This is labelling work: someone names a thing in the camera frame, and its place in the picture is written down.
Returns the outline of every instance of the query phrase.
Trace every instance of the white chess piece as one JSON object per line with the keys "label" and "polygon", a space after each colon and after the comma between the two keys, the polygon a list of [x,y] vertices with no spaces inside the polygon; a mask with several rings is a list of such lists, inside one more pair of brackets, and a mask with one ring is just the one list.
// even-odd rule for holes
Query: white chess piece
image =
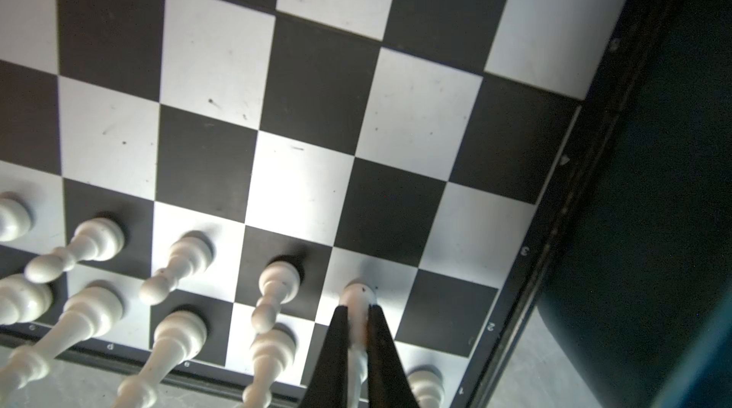
{"label": "white chess piece", "polygon": [[0,241],[13,241],[28,233],[33,222],[28,210],[7,197],[0,198]]}
{"label": "white chess piece", "polygon": [[237,408],[267,408],[272,401],[270,386],[295,360],[295,342],[282,330],[271,329],[257,335],[249,351],[254,381],[244,389]]}
{"label": "white chess piece", "polygon": [[65,248],[38,256],[26,265],[26,278],[48,283],[69,271],[81,260],[109,260],[124,246],[124,233],[113,220],[94,218],[79,224]]}
{"label": "white chess piece", "polygon": [[142,284],[140,300],[157,305],[178,288],[181,279],[203,273],[212,260],[211,248],[202,239],[179,239],[170,247],[168,266],[160,268]]}
{"label": "white chess piece", "polygon": [[445,399],[440,376],[429,370],[418,370],[410,373],[407,381],[419,408],[440,408]]}
{"label": "white chess piece", "polygon": [[45,284],[35,284],[23,275],[0,279],[0,324],[35,321],[47,312],[53,296]]}
{"label": "white chess piece", "polygon": [[368,376],[366,357],[366,324],[368,307],[376,303],[371,287],[361,283],[349,284],[343,289],[338,302],[348,306],[348,402],[349,408],[357,408],[361,398],[361,385]]}
{"label": "white chess piece", "polygon": [[259,275],[262,297],[252,312],[252,327],[257,333],[271,330],[283,303],[288,303],[300,288],[300,274],[288,262],[272,262]]}
{"label": "white chess piece", "polygon": [[152,353],[140,370],[122,380],[112,408],[149,408],[157,401],[157,386],[176,365],[201,351],[206,324],[191,312],[170,313],[155,328]]}
{"label": "white chess piece", "polygon": [[104,335],[122,318],[122,303],[102,287],[87,287],[67,300],[59,321],[33,346],[10,353],[0,370],[0,405],[14,390],[48,375],[53,359],[66,349]]}

